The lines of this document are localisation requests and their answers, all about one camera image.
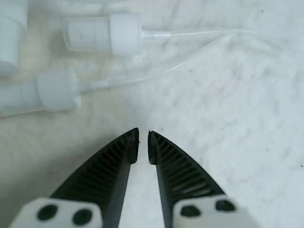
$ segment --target thin plastic tubing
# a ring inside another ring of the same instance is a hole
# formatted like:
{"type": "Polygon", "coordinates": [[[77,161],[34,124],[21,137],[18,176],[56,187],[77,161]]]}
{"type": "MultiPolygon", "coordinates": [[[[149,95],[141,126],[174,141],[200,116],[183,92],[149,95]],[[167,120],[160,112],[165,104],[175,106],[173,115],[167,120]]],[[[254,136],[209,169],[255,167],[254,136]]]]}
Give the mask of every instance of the thin plastic tubing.
{"type": "Polygon", "coordinates": [[[81,92],[87,92],[87,91],[92,91],[92,90],[100,89],[100,88],[109,88],[109,87],[114,87],[114,86],[126,86],[126,85],[131,85],[131,84],[143,83],[143,82],[147,82],[150,80],[155,80],[156,78],[164,76],[166,73],[171,72],[171,71],[185,65],[186,63],[190,62],[191,60],[196,58],[198,55],[200,55],[203,51],[205,51],[207,48],[210,48],[210,47],[214,46],[216,43],[219,43],[226,35],[230,35],[230,34],[247,34],[247,35],[256,36],[269,44],[278,46],[279,48],[281,48],[284,51],[288,51],[288,48],[286,48],[283,44],[276,42],[274,39],[271,39],[263,34],[254,32],[252,30],[246,30],[246,29],[226,29],[226,30],[218,29],[218,30],[208,30],[208,31],[202,30],[202,31],[193,31],[193,32],[171,32],[170,38],[198,36],[198,35],[207,35],[207,34],[220,34],[220,36],[218,36],[217,38],[215,38],[214,40],[209,42],[207,45],[205,45],[203,48],[201,48],[198,51],[198,53],[195,53],[190,58],[176,64],[175,66],[173,66],[165,71],[161,71],[159,73],[156,73],[156,72],[151,73],[153,75],[159,75],[158,77],[146,76],[146,77],[131,79],[131,80],[121,80],[121,79],[111,80],[111,79],[109,79],[109,80],[99,80],[99,81],[92,81],[92,82],[83,82],[83,83],[79,83],[78,88],[81,92]]]}

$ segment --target white filter cap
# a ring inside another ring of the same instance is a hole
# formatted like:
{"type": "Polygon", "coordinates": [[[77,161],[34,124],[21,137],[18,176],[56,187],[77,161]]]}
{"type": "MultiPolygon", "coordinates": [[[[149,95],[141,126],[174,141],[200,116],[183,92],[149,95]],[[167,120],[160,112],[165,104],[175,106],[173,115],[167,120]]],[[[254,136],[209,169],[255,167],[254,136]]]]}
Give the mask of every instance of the white filter cap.
{"type": "Polygon", "coordinates": [[[0,74],[19,68],[19,44],[23,28],[15,21],[0,18],[0,74]]]}
{"type": "Polygon", "coordinates": [[[56,112],[81,107],[78,79],[72,68],[53,70],[37,78],[37,89],[46,111],[56,112]]]}
{"type": "Polygon", "coordinates": [[[125,13],[110,16],[110,34],[114,55],[137,55],[143,48],[140,14],[125,13]]]}

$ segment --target plastic container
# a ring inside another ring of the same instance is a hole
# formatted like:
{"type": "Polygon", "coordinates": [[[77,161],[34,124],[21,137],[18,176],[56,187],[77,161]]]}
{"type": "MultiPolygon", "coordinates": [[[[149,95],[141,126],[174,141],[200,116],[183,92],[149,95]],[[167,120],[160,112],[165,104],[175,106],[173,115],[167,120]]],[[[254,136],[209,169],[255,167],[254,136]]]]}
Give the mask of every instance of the plastic container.
{"type": "Polygon", "coordinates": [[[64,40],[70,51],[110,51],[114,55],[137,55],[143,41],[169,38],[170,32],[143,31],[138,13],[112,14],[104,18],[66,18],[64,40]]]}
{"type": "Polygon", "coordinates": [[[19,69],[19,46],[28,24],[28,0],[0,0],[0,75],[19,69]]]}
{"type": "Polygon", "coordinates": [[[0,88],[0,116],[79,108],[81,95],[73,69],[53,70],[0,88]]]}

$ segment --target white textured background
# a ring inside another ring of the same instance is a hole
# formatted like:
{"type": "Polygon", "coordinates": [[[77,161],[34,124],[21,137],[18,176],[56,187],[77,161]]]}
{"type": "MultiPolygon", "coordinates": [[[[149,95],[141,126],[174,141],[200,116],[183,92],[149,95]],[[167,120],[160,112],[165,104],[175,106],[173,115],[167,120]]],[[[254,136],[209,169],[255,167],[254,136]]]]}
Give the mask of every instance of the white textured background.
{"type": "Polygon", "coordinates": [[[29,13],[21,73],[12,80],[62,67],[74,67],[83,81],[158,77],[212,38],[148,44],[139,57],[73,54],[60,33],[60,17],[66,15],[132,11],[150,29],[253,29],[276,37],[293,57],[256,38],[228,36],[166,77],[86,94],[79,110],[1,118],[1,227],[21,205],[50,195],[94,152],[134,127],[141,131],[139,159],[131,169],[120,227],[163,227],[156,170],[148,162],[149,129],[188,152],[263,227],[304,226],[303,1],[38,2],[29,13]]]}

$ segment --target white fabric surface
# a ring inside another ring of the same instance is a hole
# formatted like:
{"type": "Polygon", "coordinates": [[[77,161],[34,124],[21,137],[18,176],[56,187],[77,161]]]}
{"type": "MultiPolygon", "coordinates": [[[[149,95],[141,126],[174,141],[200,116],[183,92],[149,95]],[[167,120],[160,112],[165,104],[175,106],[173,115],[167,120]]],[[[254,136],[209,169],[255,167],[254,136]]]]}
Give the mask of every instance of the white fabric surface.
{"type": "Polygon", "coordinates": [[[69,53],[60,32],[60,17],[67,15],[132,11],[140,12],[150,29],[253,29],[296,52],[291,58],[256,38],[228,36],[166,77],[85,94],[79,110],[1,118],[1,227],[21,205],[49,196],[94,152],[134,127],[141,132],[139,159],[131,169],[120,227],[163,227],[156,170],[148,162],[148,130],[189,153],[265,228],[303,227],[303,1],[49,2],[36,2],[30,9],[21,72],[11,81],[63,67],[74,67],[82,81],[119,73],[157,77],[211,40],[147,44],[137,57],[69,53]],[[174,61],[167,65],[166,59],[174,61]]]}

